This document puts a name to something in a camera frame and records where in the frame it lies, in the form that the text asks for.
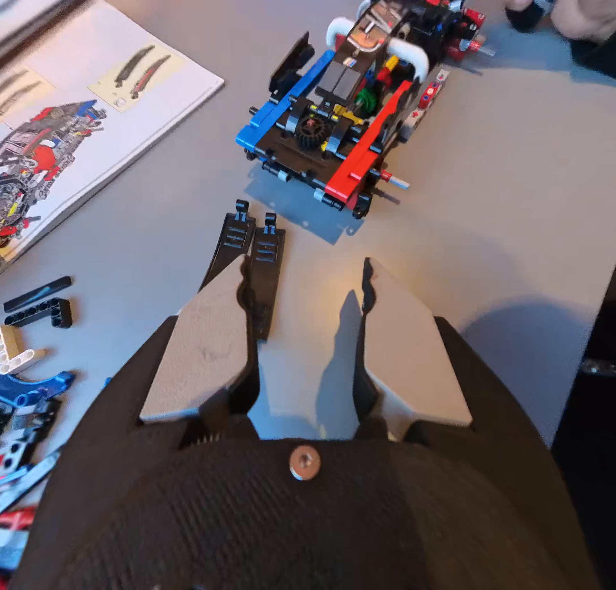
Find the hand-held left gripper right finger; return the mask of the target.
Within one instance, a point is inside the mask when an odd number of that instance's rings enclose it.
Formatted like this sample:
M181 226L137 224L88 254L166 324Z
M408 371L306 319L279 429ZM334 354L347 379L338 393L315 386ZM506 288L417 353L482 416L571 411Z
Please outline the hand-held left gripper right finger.
M358 422L384 422L402 441L417 422L469 427L473 417L431 310L377 259L362 276L354 369Z

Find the person's right hand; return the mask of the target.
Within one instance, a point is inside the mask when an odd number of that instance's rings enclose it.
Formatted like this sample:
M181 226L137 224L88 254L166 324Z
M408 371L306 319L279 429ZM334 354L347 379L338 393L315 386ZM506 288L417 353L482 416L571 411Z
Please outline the person's right hand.
M504 5L521 11L532 1L504 0ZM615 33L615 0L556 0L550 20L566 39L604 42Z

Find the black angled toy beam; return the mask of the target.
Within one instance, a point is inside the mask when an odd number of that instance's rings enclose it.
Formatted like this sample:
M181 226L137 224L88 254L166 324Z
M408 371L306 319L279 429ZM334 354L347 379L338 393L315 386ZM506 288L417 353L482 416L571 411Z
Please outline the black angled toy beam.
M45 318L50 319L52 327L57 329L69 329L73 326L72 310L69 300L54 297L42 301L35 306L6 316L4 324L21 328Z

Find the blue curved toy frame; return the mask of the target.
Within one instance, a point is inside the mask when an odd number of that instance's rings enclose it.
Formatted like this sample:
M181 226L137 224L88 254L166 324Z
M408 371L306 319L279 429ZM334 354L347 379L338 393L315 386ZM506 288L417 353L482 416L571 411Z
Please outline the blue curved toy frame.
M14 409L25 408L49 400L68 390L75 379L70 371L40 381L26 381L13 375L1 375L1 403Z

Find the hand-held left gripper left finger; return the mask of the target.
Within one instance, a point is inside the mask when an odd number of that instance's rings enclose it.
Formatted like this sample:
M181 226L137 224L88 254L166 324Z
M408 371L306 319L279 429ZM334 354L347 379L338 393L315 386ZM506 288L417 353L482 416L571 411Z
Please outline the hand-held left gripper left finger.
M245 292L250 259L239 255L178 313L140 419L174 421L247 413L259 392L257 344Z

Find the open instruction booklet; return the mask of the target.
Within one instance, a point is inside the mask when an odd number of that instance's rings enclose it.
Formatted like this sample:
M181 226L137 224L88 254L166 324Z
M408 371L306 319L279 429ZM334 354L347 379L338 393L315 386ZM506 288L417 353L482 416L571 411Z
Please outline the open instruction booklet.
M104 0L1 69L1 271L224 80Z

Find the toy brick car assembly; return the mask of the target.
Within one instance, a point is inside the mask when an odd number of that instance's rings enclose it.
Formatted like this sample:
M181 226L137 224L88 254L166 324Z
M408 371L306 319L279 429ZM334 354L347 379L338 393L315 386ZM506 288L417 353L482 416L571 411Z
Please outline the toy brick car assembly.
M235 142L277 179L362 219L379 181L408 189L384 160L442 92L443 62L487 51L484 20L466 0L364 0L354 21L330 22L327 50L303 74L315 50L308 31L297 40Z

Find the white angled toy beam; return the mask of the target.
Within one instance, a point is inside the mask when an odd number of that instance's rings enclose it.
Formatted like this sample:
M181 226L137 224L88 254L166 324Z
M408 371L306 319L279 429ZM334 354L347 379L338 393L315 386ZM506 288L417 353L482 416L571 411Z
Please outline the white angled toy beam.
M47 355L46 349L28 348L19 329L1 325L1 375L16 375Z

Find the person's right forearm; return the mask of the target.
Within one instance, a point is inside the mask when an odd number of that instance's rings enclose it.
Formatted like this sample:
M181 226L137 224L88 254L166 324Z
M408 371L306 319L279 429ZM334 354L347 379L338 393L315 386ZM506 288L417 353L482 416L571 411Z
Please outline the person's right forearm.
M570 48L575 64L615 79L615 33L600 43L571 40Z

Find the grey desk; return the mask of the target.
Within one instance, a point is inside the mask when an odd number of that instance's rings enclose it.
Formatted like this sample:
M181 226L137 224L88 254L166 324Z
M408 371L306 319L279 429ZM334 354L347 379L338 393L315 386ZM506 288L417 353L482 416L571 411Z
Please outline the grey desk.
M1 301L59 276L74 325L24 330L50 349L33 379L78 378L35 460L70 436L107 377L197 291L237 199L287 230L261 395L266 438L348 438L366 256L375 257L489 363L550 444L615 266L615 82L575 67L549 29L485 13L495 57L451 71L406 145L388 156L365 220L249 163L235 136L305 32L362 0L106 0L226 84L1 276Z

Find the black flat toy strip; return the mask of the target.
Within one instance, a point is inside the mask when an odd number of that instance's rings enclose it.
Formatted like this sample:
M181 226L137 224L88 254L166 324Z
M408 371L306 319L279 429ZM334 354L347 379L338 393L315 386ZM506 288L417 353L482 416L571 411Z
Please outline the black flat toy strip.
M73 285L71 276L62 276L47 284L36 287L32 291L22 293L16 298L4 302L4 312L7 314L19 311L28 305L43 301L47 297L51 297L58 292L61 292Z

